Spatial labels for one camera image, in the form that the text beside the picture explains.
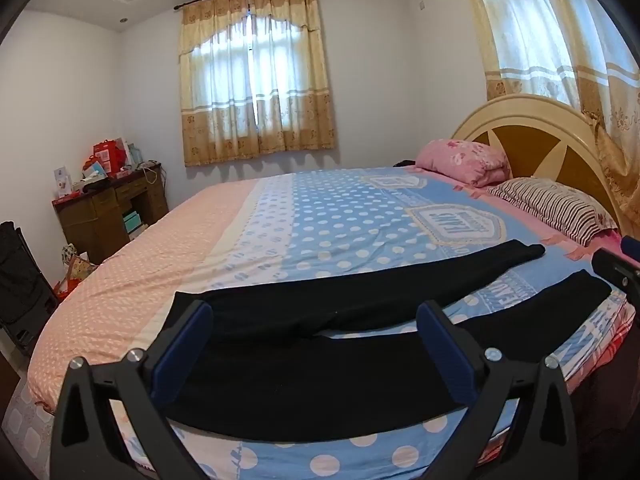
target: blue polka dot fabric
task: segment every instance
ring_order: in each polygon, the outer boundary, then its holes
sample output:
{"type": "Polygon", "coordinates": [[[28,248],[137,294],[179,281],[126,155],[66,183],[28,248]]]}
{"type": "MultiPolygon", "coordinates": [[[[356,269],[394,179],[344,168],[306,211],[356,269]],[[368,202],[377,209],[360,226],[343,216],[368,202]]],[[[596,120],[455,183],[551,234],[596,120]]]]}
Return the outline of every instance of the blue polka dot fabric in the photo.
{"type": "MultiPolygon", "coordinates": [[[[255,210],[222,264],[226,275],[210,283],[210,288],[408,266],[469,254],[514,238],[526,244],[540,242],[519,220],[430,174],[400,168],[313,171],[263,179],[261,185],[255,210]]],[[[580,269],[591,272],[587,261],[573,262],[562,249],[551,246],[543,258],[510,270],[445,312],[453,322],[490,314],[580,269]]],[[[573,374],[597,348],[622,303],[623,296],[614,291],[557,350],[565,376],[573,374]]],[[[366,337],[415,330],[415,322],[409,322],[367,333],[325,335],[366,337]]],[[[505,405],[496,434],[508,428],[515,408],[515,401],[505,405]]],[[[211,478],[240,480],[408,480],[425,471],[463,414],[464,410],[447,413],[411,428],[335,442],[240,442],[230,452],[233,473],[220,473],[215,463],[202,467],[211,478]]],[[[134,444],[130,450],[139,448],[134,444]]]]}

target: white wall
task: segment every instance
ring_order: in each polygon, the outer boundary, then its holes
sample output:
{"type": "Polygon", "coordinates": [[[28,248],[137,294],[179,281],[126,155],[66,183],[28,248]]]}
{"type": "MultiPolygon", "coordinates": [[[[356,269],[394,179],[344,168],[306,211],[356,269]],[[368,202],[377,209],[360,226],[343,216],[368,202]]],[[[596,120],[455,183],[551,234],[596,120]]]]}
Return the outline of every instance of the white wall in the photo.
{"type": "Polygon", "coordinates": [[[408,1],[418,34],[421,124],[428,140],[450,137],[486,102],[471,7],[467,0],[408,1]]]}
{"type": "Polygon", "coordinates": [[[80,178],[100,140],[118,136],[116,32],[25,11],[0,45],[0,221],[21,227],[44,275],[63,277],[66,244],[53,170],[80,178]]]}
{"type": "Polygon", "coordinates": [[[124,135],[162,162],[174,207],[204,187],[290,171],[389,166],[424,143],[417,127],[415,27],[406,0],[319,0],[338,148],[185,168],[177,45],[180,13],[122,34],[124,135]]]}

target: silver bolt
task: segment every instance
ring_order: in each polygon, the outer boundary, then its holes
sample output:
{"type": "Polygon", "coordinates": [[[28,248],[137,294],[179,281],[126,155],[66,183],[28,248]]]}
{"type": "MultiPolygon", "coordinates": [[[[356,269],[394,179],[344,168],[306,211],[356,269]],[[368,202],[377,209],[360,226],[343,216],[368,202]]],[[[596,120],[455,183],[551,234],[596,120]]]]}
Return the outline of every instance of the silver bolt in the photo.
{"type": "Polygon", "coordinates": [[[551,368],[552,370],[555,370],[556,368],[559,367],[559,365],[560,363],[558,362],[558,359],[556,359],[552,355],[548,355],[545,357],[545,366],[547,368],[551,368]]]}
{"type": "Polygon", "coordinates": [[[145,355],[145,351],[142,348],[134,348],[133,350],[129,350],[127,352],[127,361],[131,361],[132,363],[137,363],[142,359],[145,355]]]}
{"type": "Polygon", "coordinates": [[[484,351],[484,357],[486,357],[492,363],[497,363],[500,359],[502,359],[502,352],[500,352],[497,348],[487,348],[484,351]]]}
{"type": "Polygon", "coordinates": [[[71,361],[69,361],[69,368],[71,368],[72,370],[78,370],[78,368],[81,368],[83,364],[84,359],[79,356],[74,357],[73,359],[71,359],[71,361]]]}

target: pillow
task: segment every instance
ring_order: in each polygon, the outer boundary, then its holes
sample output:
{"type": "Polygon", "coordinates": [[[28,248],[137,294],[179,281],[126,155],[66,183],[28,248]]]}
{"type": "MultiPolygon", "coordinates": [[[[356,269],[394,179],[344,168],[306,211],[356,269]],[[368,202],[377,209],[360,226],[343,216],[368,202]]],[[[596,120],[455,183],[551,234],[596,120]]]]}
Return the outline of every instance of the pillow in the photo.
{"type": "Polygon", "coordinates": [[[618,228],[592,196],[547,178],[514,178],[487,191],[585,247],[597,233],[618,228]]]}
{"type": "Polygon", "coordinates": [[[468,140],[432,140],[422,149],[415,165],[474,187],[504,182],[511,176],[504,152],[468,140]]]}

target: gold curtain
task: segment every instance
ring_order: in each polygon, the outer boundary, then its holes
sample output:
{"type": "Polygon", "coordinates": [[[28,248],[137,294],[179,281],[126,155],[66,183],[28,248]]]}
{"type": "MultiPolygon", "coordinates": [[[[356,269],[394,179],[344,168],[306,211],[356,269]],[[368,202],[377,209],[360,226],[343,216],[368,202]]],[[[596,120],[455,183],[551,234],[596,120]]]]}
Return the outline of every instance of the gold curtain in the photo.
{"type": "Polygon", "coordinates": [[[640,70],[597,0],[469,0],[487,97],[532,93],[593,121],[622,212],[640,224],[640,70]]]}
{"type": "Polygon", "coordinates": [[[180,35],[184,160],[335,147],[318,0],[204,0],[180,35]]]}

